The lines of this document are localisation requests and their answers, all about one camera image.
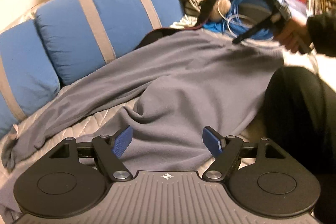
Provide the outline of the person's black sleeve forearm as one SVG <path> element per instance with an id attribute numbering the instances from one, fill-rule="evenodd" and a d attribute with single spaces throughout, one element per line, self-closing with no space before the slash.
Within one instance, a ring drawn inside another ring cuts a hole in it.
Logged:
<path id="1" fill-rule="evenodd" d="M 318 54 L 336 56 L 336 14 L 330 10 L 307 19 L 307 30 Z"/>

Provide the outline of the person's right hand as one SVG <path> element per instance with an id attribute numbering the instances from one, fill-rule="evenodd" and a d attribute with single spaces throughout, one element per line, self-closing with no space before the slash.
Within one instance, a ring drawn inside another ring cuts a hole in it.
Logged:
<path id="1" fill-rule="evenodd" d="M 312 41 L 307 28 L 307 19 L 292 17 L 281 31 L 274 32 L 273 39 L 291 53 L 297 53 L 303 44 L 310 47 Z"/>

